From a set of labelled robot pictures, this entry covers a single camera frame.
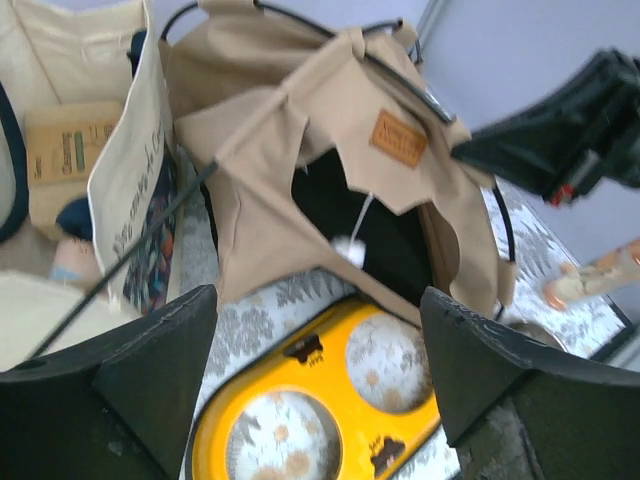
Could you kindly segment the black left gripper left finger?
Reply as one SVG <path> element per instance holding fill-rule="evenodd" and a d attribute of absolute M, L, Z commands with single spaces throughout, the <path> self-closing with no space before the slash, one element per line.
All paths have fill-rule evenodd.
<path fill-rule="evenodd" d="M 4 479 L 175 479 L 217 321 L 199 286 L 1 375 Z"/>

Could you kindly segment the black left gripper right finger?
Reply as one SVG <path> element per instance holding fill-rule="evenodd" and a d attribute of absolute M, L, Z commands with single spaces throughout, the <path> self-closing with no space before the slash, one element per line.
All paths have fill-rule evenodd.
<path fill-rule="evenodd" d="M 638 478 L 638 372 L 540 343 L 433 287 L 420 315 L 461 478 Z"/>

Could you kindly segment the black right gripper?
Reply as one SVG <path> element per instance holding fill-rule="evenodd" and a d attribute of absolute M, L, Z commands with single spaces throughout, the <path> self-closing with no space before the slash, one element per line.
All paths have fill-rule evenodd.
<path fill-rule="evenodd" d="M 572 203 L 606 178 L 639 187 L 639 59 L 603 49 L 546 100 L 455 146 L 456 160 L 551 205 Z"/>

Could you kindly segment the beige pet tent fabric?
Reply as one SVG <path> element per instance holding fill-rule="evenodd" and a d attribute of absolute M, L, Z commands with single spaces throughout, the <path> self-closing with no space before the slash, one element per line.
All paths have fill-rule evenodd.
<path fill-rule="evenodd" d="M 261 1 L 202 1 L 159 49 L 178 144 L 206 178 L 223 304 L 320 268 L 418 323 L 434 287 L 498 319 L 516 262 L 484 202 L 494 177 L 454 160 L 464 124 L 428 95 L 404 20 L 339 31 Z M 358 269 L 331 246 L 357 238 Z"/>

